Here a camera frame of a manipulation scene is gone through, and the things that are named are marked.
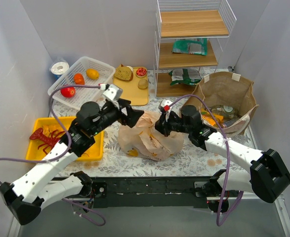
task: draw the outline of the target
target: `gray floor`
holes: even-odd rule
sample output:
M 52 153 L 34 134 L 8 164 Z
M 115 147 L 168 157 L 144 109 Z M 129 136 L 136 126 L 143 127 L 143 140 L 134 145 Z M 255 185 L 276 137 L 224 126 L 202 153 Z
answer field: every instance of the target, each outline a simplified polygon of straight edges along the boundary
M 21 227 L 19 237 L 285 236 L 275 205 L 260 200 L 242 200 L 221 227 L 216 226 L 215 214 L 190 207 L 116 207 L 100 211 L 107 224 L 96 227 L 60 201 Z

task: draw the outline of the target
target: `tabletop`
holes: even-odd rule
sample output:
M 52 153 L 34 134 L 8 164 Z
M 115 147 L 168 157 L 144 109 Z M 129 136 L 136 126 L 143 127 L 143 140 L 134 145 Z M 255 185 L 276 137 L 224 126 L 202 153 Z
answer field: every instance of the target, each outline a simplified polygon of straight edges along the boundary
M 213 73 L 214 69 L 204 68 L 201 76 Z M 137 109 L 159 112 L 158 105 L 162 98 L 155 97 L 154 73 L 148 70 L 149 103 L 136 106 Z M 105 99 L 100 97 L 97 102 L 102 105 Z M 186 99 L 174 105 L 178 112 Z M 54 101 L 53 110 L 59 117 L 75 116 L 77 110 Z M 83 171 L 91 177 L 132 177 L 132 176 L 212 176 L 218 170 L 226 167 L 227 159 L 218 154 L 197 148 L 185 135 L 183 149 L 164 161 L 154 161 L 147 158 L 132 157 L 125 154 L 118 144 L 118 129 L 120 124 L 115 122 L 104 130 L 104 153 L 100 161 L 75 161 L 69 164 L 57 177 L 68 177 L 73 172 Z M 249 128 L 244 135 L 238 135 L 232 140 L 254 148 L 254 139 Z M 240 166 L 231 162 L 231 170 L 245 172 Z

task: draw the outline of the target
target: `lemon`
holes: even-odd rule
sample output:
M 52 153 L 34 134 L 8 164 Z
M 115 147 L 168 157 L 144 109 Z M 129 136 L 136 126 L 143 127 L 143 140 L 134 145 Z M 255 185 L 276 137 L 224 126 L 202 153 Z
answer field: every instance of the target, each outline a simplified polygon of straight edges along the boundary
M 97 80 L 100 76 L 99 72 L 95 69 L 89 68 L 86 71 L 86 75 L 88 78 L 93 79 L 93 80 Z

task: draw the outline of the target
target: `shelf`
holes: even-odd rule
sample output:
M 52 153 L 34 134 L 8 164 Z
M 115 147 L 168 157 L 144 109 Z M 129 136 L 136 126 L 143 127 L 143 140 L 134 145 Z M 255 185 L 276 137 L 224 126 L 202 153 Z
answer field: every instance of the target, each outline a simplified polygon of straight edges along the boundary
M 172 53 L 173 43 L 160 44 L 159 68 L 188 68 L 217 66 L 217 60 L 209 41 L 207 41 L 207 56 Z
M 229 36 L 218 10 L 163 11 L 161 20 L 162 38 Z
M 159 73 L 157 81 L 157 97 L 172 97 L 192 94 L 195 86 L 191 85 L 170 85 L 171 76 L 168 73 Z

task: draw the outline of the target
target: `toy lobster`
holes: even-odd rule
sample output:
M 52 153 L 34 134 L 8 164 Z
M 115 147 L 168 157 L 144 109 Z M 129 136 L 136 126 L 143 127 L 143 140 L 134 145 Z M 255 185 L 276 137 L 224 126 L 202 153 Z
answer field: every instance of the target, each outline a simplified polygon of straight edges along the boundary
M 39 128 L 39 129 L 37 129 L 31 136 L 30 136 L 30 139 L 31 140 L 35 140 L 35 139 L 39 139 L 39 140 L 41 140 L 42 142 L 43 142 L 43 144 L 41 144 L 41 145 L 39 145 L 38 147 L 37 147 L 37 149 L 39 150 L 40 149 L 40 147 L 42 147 L 42 146 L 45 146 L 44 148 L 43 148 L 43 152 L 47 155 L 48 154 L 48 152 L 46 152 L 46 149 L 48 148 L 48 147 L 50 147 L 50 149 L 53 149 L 53 147 L 56 145 L 56 143 L 60 140 L 60 137 L 58 137 L 59 135 L 61 135 L 61 134 L 63 134 L 63 133 L 65 133 L 65 132 L 58 132 L 56 135 L 55 135 L 55 132 L 57 132 L 58 130 L 54 130 L 52 133 L 51 133 L 51 135 L 50 135 L 50 137 L 47 137 L 47 136 L 45 136 L 42 132 L 43 132 L 43 128 Z

